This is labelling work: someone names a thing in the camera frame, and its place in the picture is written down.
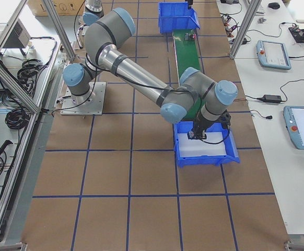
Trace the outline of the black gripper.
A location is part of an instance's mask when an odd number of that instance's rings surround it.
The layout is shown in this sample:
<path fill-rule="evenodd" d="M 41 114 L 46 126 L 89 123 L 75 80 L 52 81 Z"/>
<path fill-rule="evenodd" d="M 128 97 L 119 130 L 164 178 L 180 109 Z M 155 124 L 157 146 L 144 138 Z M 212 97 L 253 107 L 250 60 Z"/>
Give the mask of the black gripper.
<path fill-rule="evenodd" d="M 201 112 L 197 114 L 193 121 L 193 128 L 191 131 L 195 133 L 195 140 L 205 140 L 207 136 L 205 131 L 213 125 L 214 121 L 206 119 Z"/>

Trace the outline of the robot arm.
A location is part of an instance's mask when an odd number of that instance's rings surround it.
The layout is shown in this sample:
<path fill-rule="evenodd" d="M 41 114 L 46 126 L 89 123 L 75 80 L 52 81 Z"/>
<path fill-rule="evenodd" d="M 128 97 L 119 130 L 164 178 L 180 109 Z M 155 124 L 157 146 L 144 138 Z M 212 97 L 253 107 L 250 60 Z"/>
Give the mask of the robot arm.
<path fill-rule="evenodd" d="M 74 21 L 74 31 L 79 35 L 84 27 L 90 26 L 104 16 L 102 1 L 85 0 L 82 1 L 76 13 Z"/>
<path fill-rule="evenodd" d="M 227 107 L 235 100 L 238 89 L 230 81 L 216 82 L 201 71 L 188 67 L 174 89 L 133 62 L 118 48 L 135 33 L 135 24 L 124 8 L 115 8 L 91 24 L 85 33 L 85 63 L 72 63 L 63 71 L 63 80 L 72 97 L 91 95 L 90 81 L 98 72 L 110 72 L 160 107 L 160 114 L 169 123 L 180 122 L 197 100 L 203 106 L 196 112 L 191 140 L 204 141 L 205 132 L 214 123 L 230 129 Z"/>

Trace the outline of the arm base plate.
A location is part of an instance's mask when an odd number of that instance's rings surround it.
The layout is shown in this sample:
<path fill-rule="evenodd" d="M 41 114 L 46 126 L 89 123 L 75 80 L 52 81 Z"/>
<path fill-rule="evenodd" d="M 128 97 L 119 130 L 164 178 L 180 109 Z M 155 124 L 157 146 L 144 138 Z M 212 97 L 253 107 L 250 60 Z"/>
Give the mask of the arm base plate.
<path fill-rule="evenodd" d="M 100 116 L 103 112 L 106 94 L 106 82 L 89 82 L 89 91 L 82 96 L 71 94 L 66 88 L 66 96 L 62 103 L 60 114 L 63 116 Z"/>

